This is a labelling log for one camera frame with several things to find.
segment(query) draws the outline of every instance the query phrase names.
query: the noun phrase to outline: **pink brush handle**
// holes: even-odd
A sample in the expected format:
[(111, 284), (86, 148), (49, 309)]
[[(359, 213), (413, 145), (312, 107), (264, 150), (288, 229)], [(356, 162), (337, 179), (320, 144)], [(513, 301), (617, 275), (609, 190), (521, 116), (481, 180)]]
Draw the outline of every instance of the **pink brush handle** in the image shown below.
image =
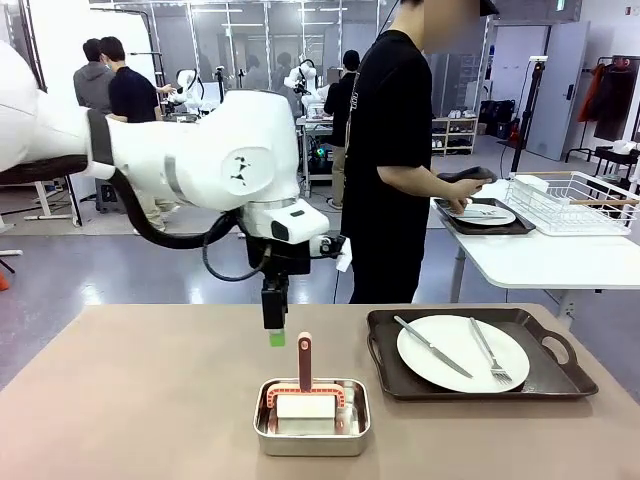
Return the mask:
[(308, 332), (298, 335), (298, 382), (302, 392), (311, 391), (311, 334)]

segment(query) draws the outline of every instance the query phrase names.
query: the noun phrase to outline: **black t-shirt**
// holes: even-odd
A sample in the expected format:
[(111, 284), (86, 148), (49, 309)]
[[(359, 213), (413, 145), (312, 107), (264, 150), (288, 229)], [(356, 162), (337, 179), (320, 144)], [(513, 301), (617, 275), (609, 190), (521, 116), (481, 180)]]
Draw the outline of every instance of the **black t-shirt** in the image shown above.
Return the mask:
[(149, 80), (129, 67), (121, 67), (109, 84), (109, 101), (114, 115), (129, 123), (153, 122), (158, 106), (156, 89)]
[(406, 34), (388, 30), (365, 55), (351, 98), (345, 235), (382, 230), (424, 242), (429, 199), (385, 184), (377, 167), (430, 168), (431, 124), (429, 65)]
[(324, 102), (324, 111), (333, 115), (333, 132), (329, 143), (336, 147), (344, 147), (347, 120), (349, 119), (349, 106), (355, 73), (346, 73), (338, 83), (329, 87), (327, 101)]

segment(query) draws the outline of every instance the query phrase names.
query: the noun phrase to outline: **black tray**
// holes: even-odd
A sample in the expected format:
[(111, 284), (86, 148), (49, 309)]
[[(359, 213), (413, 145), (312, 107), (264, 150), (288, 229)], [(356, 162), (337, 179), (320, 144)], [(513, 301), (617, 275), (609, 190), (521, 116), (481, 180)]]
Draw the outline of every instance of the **black tray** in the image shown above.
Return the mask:
[(504, 208), (505, 210), (509, 210), (516, 216), (515, 222), (510, 223), (509, 225), (498, 226), (472, 225), (470, 223), (456, 220), (451, 215), (449, 215), (446, 211), (448, 203), (446, 200), (443, 200), (442, 198), (436, 198), (434, 201), (436, 202), (436, 206), (441, 213), (442, 221), (449, 222), (449, 224), (451, 224), (451, 226), (455, 228), (456, 231), (462, 233), (463, 235), (526, 235), (530, 231), (536, 229), (536, 226), (533, 223), (520, 216), (519, 213), (495, 198), (474, 198), (473, 203), (491, 205), (493, 207), (500, 207)]
[[(396, 342), (401, 326), (393, 320), (399, 315), (406, 322), (430, 315), (474, 317), (511, 335), (529, 356), (531, 369), (525, 382), (504, 393), (469, 394), (442, 388), (413, 372), (398, 353)], [(466, 399), (565, 400), (598, 392), (598, 386), (585, 373), (576, 352), (562, 335), (546, 330), (524, 310), (513, 308), (456, 308), (425, 310), (375, 310), (367, 317), (369, 352), (378, 370), (382, 390), (400, 401), (437, 401)], [(569, 360), (560, 364), (542, 341), (551, 337), (560, 342)]]

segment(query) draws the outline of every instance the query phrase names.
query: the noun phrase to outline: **dish rack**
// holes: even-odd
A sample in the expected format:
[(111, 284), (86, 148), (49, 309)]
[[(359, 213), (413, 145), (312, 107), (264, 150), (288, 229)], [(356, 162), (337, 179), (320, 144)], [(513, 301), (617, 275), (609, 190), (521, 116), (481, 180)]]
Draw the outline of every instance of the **dish rack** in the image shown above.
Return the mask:
[(640, 211), (640, 196), (582, 172), (512, 173), (510, 180), (505, 203), (546, 235), (628, 235)]

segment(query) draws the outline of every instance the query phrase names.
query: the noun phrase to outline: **white plate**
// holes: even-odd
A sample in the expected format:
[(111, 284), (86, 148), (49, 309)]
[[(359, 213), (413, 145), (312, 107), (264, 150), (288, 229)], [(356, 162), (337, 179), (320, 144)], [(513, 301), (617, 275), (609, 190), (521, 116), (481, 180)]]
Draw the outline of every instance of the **white plate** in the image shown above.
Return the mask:
[(478, 321), (498, 363), (512, 378), (502, 384), (491, 374), (491, 359), (467, 317), (433, 315), (411, 322), (411, 326), (434, 347), (456, 362), (473, 378), (467, 378), (438, 360), (418, 339), (402, 329), (398, 352), (407, 366), (431, 383), (464, 393), (500, 393), (521, 385), (529, 375), (529, 358), (522, 347), (502, 330)]
[[(482, 215), (482, 212), (492, 213), (495, 217), (506, 218), (492, 218), (487, 215), (486, 218), (465, 218), (465, 216), (478, 217)], [(460, 220), (465, 223), (473, 223), (474, 225), (508, 225), (516, 221), (516, 216), (513, 212), (505, 210), (504, 208), (494, 207), (493, 205), (485, 205), (483, 203), (472, 203), (464, 211), (463, 215), (451, 215), (456, 220)]]

